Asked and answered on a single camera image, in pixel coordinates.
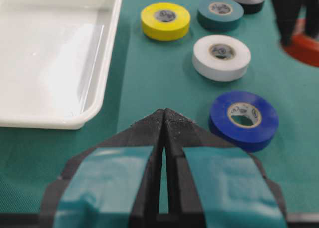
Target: white plastic tray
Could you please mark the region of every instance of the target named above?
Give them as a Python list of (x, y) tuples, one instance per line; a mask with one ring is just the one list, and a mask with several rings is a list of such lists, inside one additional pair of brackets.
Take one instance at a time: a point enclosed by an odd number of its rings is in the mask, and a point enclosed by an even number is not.
[(103, 104), (122, 0), (0, 0), (0, 126), (79, 129)]

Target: white tape roll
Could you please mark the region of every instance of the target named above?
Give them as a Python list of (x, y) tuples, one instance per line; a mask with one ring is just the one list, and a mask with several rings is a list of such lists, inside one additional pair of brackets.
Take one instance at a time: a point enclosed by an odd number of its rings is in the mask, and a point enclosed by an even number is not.
[(220, 82), (234, 81), (244, 76), (251, 59), (245, 44), (223, 35), (201, 38), (193, 52), (193, 65), (197, 72)]

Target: teal tabletop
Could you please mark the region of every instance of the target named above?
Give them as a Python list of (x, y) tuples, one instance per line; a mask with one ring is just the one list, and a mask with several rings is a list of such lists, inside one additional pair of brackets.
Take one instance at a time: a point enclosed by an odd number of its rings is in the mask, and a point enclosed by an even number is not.
[[(263, 97), (277, 110), (279, 128), (256, 156), (268, 177), (280, 184), (288, 212), (319, 212), (318, 111), (319, 70), (288, 57), (280, 48), (271, 1), (245, 15), (240, 26), (223, 35), (248, 46), (247, 74), (233, 82), (214, 82), (192, 65), (192, 49), (204, 36), (196, 19), (203, 0), (123, 0), (99, 114), (77, 131), (0, 128), (0, 212), (38, 212), (48, 183), (72, 156), (120, 132), (158, 108), (171, 108), (208, 130), (212, 102), (229, 91)], [(140, 12), (156, 2), (185, 7), (192, 17), (188, 35), (156, 42), (143, 35)], [(165, 168), (160, 210), (167, 211)]]

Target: yellow tape roll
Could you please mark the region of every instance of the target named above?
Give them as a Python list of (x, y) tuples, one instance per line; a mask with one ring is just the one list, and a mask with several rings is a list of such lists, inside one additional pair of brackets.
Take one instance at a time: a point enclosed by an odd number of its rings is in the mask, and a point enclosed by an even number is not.
[(174, 41), (189, 31), (189, 12), (173, 3), (156, 3), (141, 12), (143, 33), (154, 40)]

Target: red object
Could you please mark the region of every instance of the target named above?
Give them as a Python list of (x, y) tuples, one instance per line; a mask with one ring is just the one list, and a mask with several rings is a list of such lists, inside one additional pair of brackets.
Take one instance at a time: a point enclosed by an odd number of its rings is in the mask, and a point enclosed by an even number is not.
[(304, 19), (298, 20), (292, 37), (292, 44), (283, 46), (283, 49), (294, 59), (311, 66), (319, 67), (319, 42), (302, 33), (304, 26)]

